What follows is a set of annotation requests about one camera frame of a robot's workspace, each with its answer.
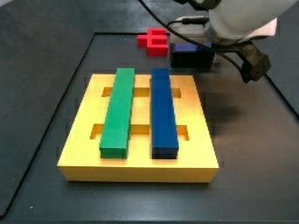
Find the red block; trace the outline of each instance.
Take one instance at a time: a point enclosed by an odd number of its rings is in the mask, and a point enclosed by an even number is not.
[[[168,45],[164,28],[148,28],[146,35],[136,36],[139,47],[147,48],[147,56],[167,57]]]

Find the yellow base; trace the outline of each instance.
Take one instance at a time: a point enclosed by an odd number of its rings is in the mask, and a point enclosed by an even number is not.
[[[128,158],[100,158],[99,141],[115,75],[93,74],[79,107],[59,169],[67,180],[208,183],[218,169],[194,79],[172,75],[172,97],[179,133],[178,159],[151,159],[150,75],[135,76]]]

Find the cable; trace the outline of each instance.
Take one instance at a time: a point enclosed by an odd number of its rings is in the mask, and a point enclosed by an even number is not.
[[[156,20],[156,22],[164,27],[164,29],[171,32],[176,37],[179,37],[180,39],[183,39],[184,41],[195,44],[196,46],[204,48],[207,51],[216,53],[222,58],[224,58],[232,65],[234,67],[239,70],[239,73],[243,74],[242,72],[242,68],[239,66],[239,64],[236,63],[236,61],[227,56],[226,53],[219,52],[218,50],[207,47],[204,44],[191,40],[190,38],[184,37],[179,32],[176,32],[171,27],[167,26],[167,24],[162,21],[162,19],[154,14],[154,12],[151,11],[151,9],[147,7],[146,3],[143,0],[138,0],[138,2],[144,6],[144,9],[147,10],[147,12],[150,13],[150,15],[154,17],[154,19]]]
[[[167,24],[167,27],[172,24],[183,24],[183,25],[206,25],[208,22],[208,19],[206,17],[194,18],[194,17],[186,17],[183,20],[174,20]]]

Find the green bar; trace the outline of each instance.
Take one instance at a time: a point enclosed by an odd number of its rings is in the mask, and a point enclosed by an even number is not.
[[[101,158],[127,158],[135,90],[135,69],[116,70],[99,149]]]

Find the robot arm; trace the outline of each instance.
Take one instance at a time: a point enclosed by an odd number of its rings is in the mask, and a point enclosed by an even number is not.
[[[195,10],[208,10],[210,22],[199,28],[203,32],[199,35],[204,35],[210,42],[219,46],[232,46],[251,39],[274,36],[276,18],[298,2],[298,0],[175,1],[180,4],[188,2]]]
[[[206,24],[175,23],[172,30],[198,43],[211,42],[214,50],[236,53],[244,61],[239,68],[244,82],[258,81],[267,73],[271,63],[252,39],[264,39],[276,34],[279,17],[298,0],[174,0],[190,3],[196,11],[208,11]],[[183,42],[171,35],[171,43]]]

